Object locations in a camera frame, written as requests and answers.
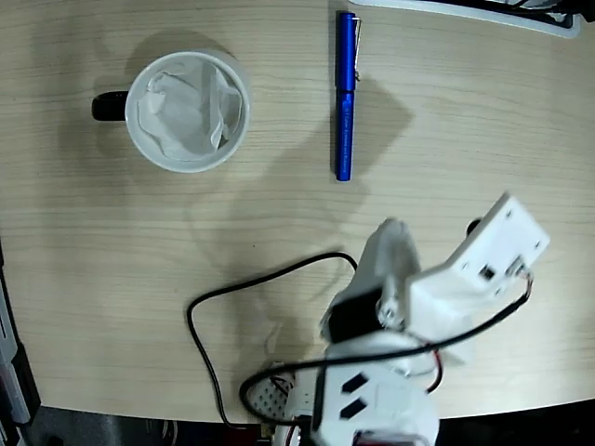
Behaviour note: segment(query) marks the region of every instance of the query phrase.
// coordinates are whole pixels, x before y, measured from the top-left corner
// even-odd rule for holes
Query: red wire
[[[444,376],[444,369],[443,369],[443,359],[440,356],[440,352],[438,350],[434,350],[434,358],[436,359],[436,367],[438,367],[438,372],[436,373],[436,377],[434,378],[434,382],[426,389],[426,392],[431,393],[438,388],[440,383],[443,381]]]
[[[295,431],[295,426],[289,427],[289,432],[287,432],[287,437],[285,438],[285,446],[291,446],[291,439],[293,438]]]

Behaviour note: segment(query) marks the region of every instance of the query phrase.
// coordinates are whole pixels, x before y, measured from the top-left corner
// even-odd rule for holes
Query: floor
[[[595,444],[595,400],[521,413],[442,420],[436,446]],[[164,422],[42,407],[27,446],[264,446],[259,426]]]

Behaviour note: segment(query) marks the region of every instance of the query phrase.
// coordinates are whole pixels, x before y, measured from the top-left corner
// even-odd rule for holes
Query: cable
[[[173,438],[171,439],[171,446],[176,446],[177,442],[178,442],[178,422],[174,421],[174,435],[173,435]]]
[[[543,15],[543,14],[577,14],[580,11],[575,10],[576,8],[564,7],[560,4],[551,7],[522,7],[524,3],[522,0],[517,2],[515,5],[507,5],[505,3],[490,2],[485,0],[429,0],[432,3],[446,3],[448,5],[454,5],[458,7],[472,7],[481,9],[484,11],[497,12],[500,14],[510,14],[513,16],[531,16],[531,15]]]
[[[514,5],[510,5],[510,7],[517,8],[522,7],[525,3],[528,3],[529,0],[521,0],[520,2],[515,3]]]
[[[236,425],[236,424],[233,424],[232,422],[230,422],[227,415],[225,414],[225,407],[223,405],[223,396],[221,394],[221,386],[220,386],[218,378],[217,378],[217,373],[215,372],[213,363],[209,359],[208,354],[206,353],[205,347],[203,346],[203,343],[199,339],[198,333],[196,333],[196,328],[194,327],[194,319],[192,317],[192,313],[194,312],[194,309],[199,304],[205,302],[206,300],[208,300],[212,297],[217,297],[218,295],[227,295],[229,293],[234,293],[236,291],[245,290],[246,288],[250,288],[252,286],[260,285],[264,282],[269,282],[274,279],[278,279],[279,277],[282,277],[285,274],[289,274],[290,272],[293,272],[297,269],[307,267],[308,265],[311,265],[312,263],[320,262],[322,260],[327,260],[330,258],[343,258],[344,260],[347,260],[349,262],[349,264],[353,267],[353,269],[357,269],[357,262],[349,254],[339,253],[339,252],[319,254],[317,256],[313,256],[313,257],[301,260],[300,262],[297,262],[294,265],[290,265],[283,269],[279,269],[278,271],[275,271],[271,274],[266,274],[264,276],[256,277],[255,279],[252,279],[252,280],[249,280],[246,282],[238,282],[234,285],[225,286],[223,288],[219,288],[218,290],[211,291],[209,293],[206,293],[205,295],[200,295],[200,296],[196,297],[190,303],[188,308],[186,309],[186,323],[188,324],[188,329],[190,330],[192,339],[194,340],[194,344],[198,348],[198,351],[200,352],[201,356],[203,357],[203,361],[205,362],[205,367],[206,367],[208,374],[211,378],[211,384],[213,385],[213,392],[215,392],[215,401],[217,404],[217,410],[218,410],[219,416],[221,417],[221,421],[223,421],[223,424],[225,424],[227,427],[230,427],[232,429],[245,429],[245,427],[243,427],[241,425]]]
[[[284,384],[289,385],[290,388],[292,387],[289,381],[285,380],[281,376],[271,376],[271,382],[275,386],[275,388],[279,390],[285,397],[288,397],[289,393],[281,384],[279,384],[279,381],[282,381]]]
[[[291,439],[294,437],[294,432],[296,432],[296,426],[289,427],[289,432],[287,432],[287,437],[285,438],[285,446],[291,446]]]
[[[390,353],[378,353],[374,355],[365,355],[365,356],[350,356],[345,358],[334,358],[334,359],[319,359],[319,360],[312,360],[312,361],[303,361],[303,362],[291,362],[284,365],[272,367],[267,370],[263,370],[257,372],[247,378],[242,385],[240,386],[240,401],[244,405],[245,409],[249,411],[254,416],[260,418],[262,421],[266,423],[281,425],[281,426],[299,426],[299,422],[294,420],[281,420],[277,418],[272,418],[267,416],[264,413],[260,413],[257,411],[248,399],[248,392],[250,388],[258,384],[263,379],[268,379],[273,375],[276,374],[287,374],[292,372],[297,372],[299,370],[305,369],[317,369],[322,367],[330,367],[335,365],[351,365],[351,364],[360,364],[365,362],[373,362],[373,361],[387,361],[387,360],[396,360],[399,358],[406,358],[409,356],[421,355],[423,353],[429,353],[433,350],[439,350],[442,348],[450,347],[454,344],[458,344],[460,342],[466,341],[471,339],[474,336],[480,335],[481,333],[489,330],[490,328],[494,327],[498,323],[504,321],[508,316],[514,313],[517,309],[519,309],[522,305],[524,305],[528,300],[529,296],[531,295],[532,288],[533,288],[533,276],[531,272],[525,268],[521,268],[517,275],[522,275],[527,280],[527,288],[521,297],[517,300],[513,301],[512,303],[508,304],[506,307],[501,309],[495,316],[488,319],[484,323],[481,323],[475,328],[468,330],[463,334],[458,334],[457,336],[450,337],[448,339],[444,339],[443,341],[430,343],[422,347],[418,348],[409,348],[406,350],[396,350]]]
[[[443,368],[443,359],[440,356],[440,351],[434,350],[434,358],[436,359],[436,367],[438,368],[436,372],[436,377],[434,378],[434,382],[430,384],[430,386],[426,389],[426,392],[430,394],[434,390],[438,388],[440,383],[443,381],[444,376],[444,368]]]

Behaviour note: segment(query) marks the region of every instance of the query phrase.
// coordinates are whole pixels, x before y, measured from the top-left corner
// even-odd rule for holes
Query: blue pen
[[[337,21],[337,180],[351,179],[353,152],[353,109],[358,79],[357,53],[360,19],[352,12],[341,12]]]

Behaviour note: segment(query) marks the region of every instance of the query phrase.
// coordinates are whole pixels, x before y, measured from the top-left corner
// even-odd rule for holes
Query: white robotic arm
[[[421,271],[407,227],[385,221],[323,316],[325,356],[405,350],[467,332],[474,311],[499,300],[520,276],[530,278],[548,244],[547,233],[505,194],[443,264]],[[470,341],[442,352],[453,364],[469,362],[471,353]],[[290,436],[289,427],[279,426],[274,444],[433,445],[438,411],[410,377],[435,367],[429,352],[298,372],[284,416],[311,416],[311,431]]]

